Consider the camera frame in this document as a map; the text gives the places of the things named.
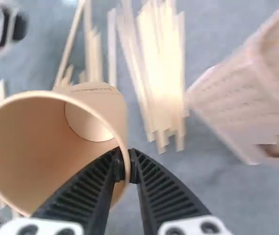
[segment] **wooden stick structure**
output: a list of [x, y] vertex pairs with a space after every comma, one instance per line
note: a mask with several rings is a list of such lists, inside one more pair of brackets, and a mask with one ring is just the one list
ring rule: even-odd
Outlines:
[[175, 135], [176, 149], [184, 149], [186, 135], [184, 13], [175, 0], [148, 0], [133, 17], [130, 0], [123, 0], [117, 31], [133, 86], [137, 93], [149, 141], [159, 153]]
[[66, 46], [65, 46], [65, 50], [63, 52], [62, 58], [61, 58], [61, 62], [60, 62], [60, 66], [56, 75], [56, 79], [55, 79], [55, 86], [58, 86], [59, 83], [61, 82], [62, 78], [64, 77], [64, 73], [67, 67], [67, 63], [72, 51], [72, 47], [74, 44], [74, 40], [75, 40], [75, 36], [77, 33], [77, 29], [81, 20], [81, 16], [83, 13], [83, 9], [84, 9], [84, 3], [85, 0], [79, 0], [78, 1], [78, 5], [77, 5], [77, 9], [76, 12], [74, 14], [74, 18], [73, 18], [73, 23], [67, 38], [67, 42], [66, 42]]
[[71, 86], [73, 83], [71, 82], [72, 74], [73, 74], [73, 65], [70, 65], [65, 72], [65, 77], [61, 80], [60, 84], [61, 87]]

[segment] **popsicle stick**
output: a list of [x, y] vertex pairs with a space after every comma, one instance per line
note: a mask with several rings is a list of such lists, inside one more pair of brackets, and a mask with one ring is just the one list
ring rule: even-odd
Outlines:
[[108, 12], [108, 81], [116, 87], [116, 9]]
[[[4, 80], [0, 80], [0, 102], [6, 98]], [[6, 204], [0, 199], [0, 208], [4, 208]]]
[[89, 69], [88, 69], [88, 81], [89, 82], [95, 82], [97, 72], [96, 72], [96, 66], [97, 61], [95, 60], [96, 57], [96, 51], [95, 51], [95, 37], [96, 37], [97, 28], [95, 27], [92, 31], [89, 32]]
[[[180, 12], [178, 14], [178, 21], [179, 21], [179, 34], [181, 39], [181, 52], [183, 57], [182, 63], [182, 75], [181, 75], [181, 85], [182, 85], [182, 96], [184, 97], [185, 92], [185, 14], [184, 12]], [[184, 118], [189, 117], [189, 109], [184, 103]]]
[[73, 23], [72, 26], [70, 28], [70, 32], [67, 38], [67, 42], [66, 42], [66, 46], [61, 58], [61, 62], [59, 65], [59, 69], [55, 78], [55, 83], [54, 86], [57, 86], [60, 81], [62, 80], [63, 76], [64, 76], [64, 72], [66, 70], [67, 67], [67, 63], [71, 54], [71, 50], [74, 44], [74, 40], [75, 40], [75, 36], [77, 33], [77, 29], [81, 20], [81, 16], [83, 13], [83, 9], [84, 9], [84, 2], [85, 0], [79, 0], [78, 1], [78, 5], [77, 5], [77, 9], [76, 12], [74, 14], [74, 18], [73, 18]]
[[101, 50], [101, 37], [100, 33], [96, 34], [94, 37], [94, 59], [95, 59], [95, 81], [102, 82], [102, 50]]
[[6, 92], [4, 88], [4, 80], [0, 80], [0, 102], [6, 98]]
[[72, 78], [72, 74], [73, 74], [73, 65], [70, 65], [66, 72], [65, 72], [65, 77], [61, 80], [60, 82], [60, 86], [62, 87], [66, 87], [69, 86], [71, 84], [71, 78]]

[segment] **stick pile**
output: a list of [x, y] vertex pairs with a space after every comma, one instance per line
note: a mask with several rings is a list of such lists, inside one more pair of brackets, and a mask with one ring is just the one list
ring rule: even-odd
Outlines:
[[118, 9], [117, 30], [132, 78], [148, 141], [159, 153], [175, 135], [184, 148], [186, 111], [184, 13], [173, 0], [149, 0], [134, 19], [127, 0]]

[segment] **wooden stick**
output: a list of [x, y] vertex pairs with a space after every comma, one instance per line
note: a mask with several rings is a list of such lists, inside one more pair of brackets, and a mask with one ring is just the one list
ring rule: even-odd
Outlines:
[[4, 88], [4, 80], [0, 80], [0, 102], [6, 98], [6, 92]]
[[96, 72], [96, 65], [97, 61], [95, 61], [95, 37], [96, 37], [97, 28], [95, 27], [92, 31], [89, 32], [89, 69], [88, 69], [88, 82], [95, 82], [97, 72]]
[[69, 35], [67, 38], [65, 50], [64, 50], [62, 58], [61, 58], [61, 62], [60, 62], [59, 69], [58, 69], [58, 72], [56, 75], [54, 86], [57, 86], [60, 83], [61, 79], [63, 78], [64, 72], [66, 70], [67, 63], [68, 63], [68, 60], [69, 60], [69, 57], [70, 57], [70, 54], [72, 51], [72, 47], [74, 44], [75, 36], [77, 33], [77, 28], [80, 23], [81, 15], [82, 15], [82, 12], [84, 9], [84, 2], [85, 2], [84, 0], [78, 1], [77, 9], [74, 14], [73, 23], [72, 23], [72, 26], [71, 26], [71, 29], [70, 29], [70, 32], [69, 32]]
[[102, 50], [101, 50], [101, 37], [100, 33], [96, 34], [94, 37], [94, 52], [95, 52], [95, 81], [96, 82], [102, 82], [103, 76], [102, 76]]
[[116, 87], [116, 9], [108, 12], [108, 81]]
[[71, 84], [71, 78], [72, 78], [72, 74], [73, 74], [73, 65], [70, 65], [65, 72], [65, 77], [61, 80], [60, 82], [60, 86], [61, 87], [67, 87]]
[[174, 33], [175, 36], [175, 46], [177, 46], [177, 61], [178, 61], [178, 78], [179, 82], [177, 84], [176, 90], [177, 90], [177, 110], [176, 110], [176, 148], [177, 151], [181, 151], [184, 149], [184, 136], [186, 134], [186, 127], [185, 127], [185, 107], [184, 107], [184, 101], [183, 101], [183, 95], [184, 95], [184, 39], [181, 37], [182, 32], [180, 32], [180, 25], [181, 27], [184, 27], [184, 13], [181, 12], [175, 20], [175, 30]]
[[92, 31], [93, 16], [92, 16], [92, 0], [85, 0], [84, 9], [84, 35], [85, 35], [85, 71], [86, 74], [91, 74], [91, 57], [90, 57], [90, 32]]
[[[0, 80], [0, 102], [6, 98], [4, 80]], [[6, 204], [0, 199], [0, 208], [4, 208]]]

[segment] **wooden skewer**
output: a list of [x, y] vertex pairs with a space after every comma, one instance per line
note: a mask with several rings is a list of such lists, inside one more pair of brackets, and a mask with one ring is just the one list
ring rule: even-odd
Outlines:
[[116, 87], [116, 9], [108, 12], [108, 81]]
[[6, 98], [6, 92], [4, 88], [4, 80], [0, 80], [0, 102]]
[[94, 59], [95, 59], [95, 81], [102, 82], [102, 50], [101, 50], [101, 37], [100, 33], [96, 34], [94, 37]]
[[61, 58], [61, 62], [59, 65], [59, 69], [56, 75], [56, 79], [55, 79], [55, 83], [54, 86], [57, 86], [60, 81], [62, 80], [63, 76], [64, 76], [64, 72], [66, 70], [67, 67], [67, 63], [71, 54], [71, 50], [74, 44], [74, 40], [75, 40], [75, 36], [77, 33], [77, 29], [78, 29], [78, 25], [80, 23], [81, 20], [81, 15], [83, 13], [83, 9], [84, 9], [84, 0], [79, 0], [78, 1], [78, 5], [77, 5], [77, 9], [76, 12], [74, 14], [74, 18], [73, 18], [73, 23], [67, 38], [67, 42], [66, 42], [66, 46], [65, 46], [65, 50], [63, 52], [62, 58]]
[[[0, 80], [0, 102], [6, 98], [4, 80]], [[6, 204], [0, 199], [0, 208], [4, 208]]]

